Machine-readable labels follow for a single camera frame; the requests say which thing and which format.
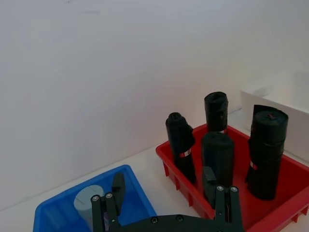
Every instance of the black robotic claw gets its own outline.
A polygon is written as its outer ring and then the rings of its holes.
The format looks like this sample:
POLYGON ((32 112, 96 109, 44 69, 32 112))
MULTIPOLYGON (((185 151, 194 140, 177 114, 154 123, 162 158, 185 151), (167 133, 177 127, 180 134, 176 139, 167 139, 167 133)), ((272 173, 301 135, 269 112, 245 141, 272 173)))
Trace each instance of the black robotic claw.
POLYGON ((120 226, 118 216, 125 194, 123 174, 114 177, 112 192, 91 198, 93 232, 105 232, 103 215, 109 219, 110 232, 244 232, 241 223, 239 191, 236 187, 215 189, 215 220, 185 215, 156 216, 120 226))

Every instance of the white box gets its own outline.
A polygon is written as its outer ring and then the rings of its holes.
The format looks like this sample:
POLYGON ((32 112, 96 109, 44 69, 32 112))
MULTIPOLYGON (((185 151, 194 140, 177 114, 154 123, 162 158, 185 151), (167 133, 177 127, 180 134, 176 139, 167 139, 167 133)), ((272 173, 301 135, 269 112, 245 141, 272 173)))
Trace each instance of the white box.
POLYGON ((253 106, 267 105, 289 116, 284 149, 309 161, 309 72, 284 72, 249 83, 240 91, 244 125, 250 130, 253 106))

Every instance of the screw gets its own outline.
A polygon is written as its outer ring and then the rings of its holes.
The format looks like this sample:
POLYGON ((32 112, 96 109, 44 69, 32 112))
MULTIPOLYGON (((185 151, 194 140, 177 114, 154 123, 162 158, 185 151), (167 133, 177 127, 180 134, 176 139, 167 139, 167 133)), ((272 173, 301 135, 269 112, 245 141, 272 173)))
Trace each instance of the screw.
POLYGON ((178 222, 182 222, 182 221, 183 221, 183 216, 178 215, 178 216, 176 217, 176 220, 177 220, 178 222))
POLYGON ((237 192, 237 191, 238 191, 238 189, 237 189, 236 187, 231 187, 231 190, 232 190, 233 192, 237 192))
POLYGON ((94 201, 94 202, 96 202, 98 200, 98 196, 94 196, 93 198, 92 198, 92 201, 94 201))
POLYGON ((156 218, 156 217, 151 218, 151 223, 152 224, 158 223, 158 218, 156 218))
POLYGON ((218 189, 219 191, 222 191, 224 188, 223 188, 222 186, 218 186, 217 189, 218 189))

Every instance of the red plastic bin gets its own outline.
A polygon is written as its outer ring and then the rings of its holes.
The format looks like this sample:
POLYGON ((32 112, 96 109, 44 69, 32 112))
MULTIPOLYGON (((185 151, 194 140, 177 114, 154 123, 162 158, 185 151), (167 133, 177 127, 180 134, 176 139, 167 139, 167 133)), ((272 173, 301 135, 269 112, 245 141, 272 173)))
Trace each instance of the red plastic bin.
MULTIPOLYGON (((193 130, 196 143, 192 154, 197 175, 194 185, 174 165, 169 142, 158 146, 156 152, 163 161, 166 176, 174 182, 176 190, 187 198, 189 206, 193 206, 201 217, 213 218, 214 210, 203 197, 201 182, 201 139, 206 133, 206 125, 193 130)), ((277 232, 290 222, 297 222, 300 214, 306 215, 309 206, 309 168, 283 155, 276 198, 272 201, 259 200, 250 194, 245 183, 250 163, 249 137, 232 127, 228 127, 227 133, 235 142, 233 185, 239 188, 244 229, 247 232, 277 232)))

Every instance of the black bag roll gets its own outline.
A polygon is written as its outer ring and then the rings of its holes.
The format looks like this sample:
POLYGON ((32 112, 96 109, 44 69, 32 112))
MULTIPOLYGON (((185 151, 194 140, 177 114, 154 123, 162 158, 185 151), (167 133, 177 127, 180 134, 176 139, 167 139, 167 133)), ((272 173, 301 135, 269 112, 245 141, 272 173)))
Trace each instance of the black bag roll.
POLYGON ((288 116, 269 106, 255 105, 249 139, 248 189, 261 200, 276 196, 288 116))
POLYGON ((233 185, 234 141, 227 134, 209 132, 203 137, 202 162, 212 168, 217 184, 233 185))
POLYGON ((224 131, 227 127, 227 106, 226 94, 214 92, 204 99, 208 131, 224 131))
POLYGON ((195 143, 193 129, 179 113, 171 113, 165 124, 175 165, 191 183, 194 183, 197 178, 191 155, 191 147, 195 143))

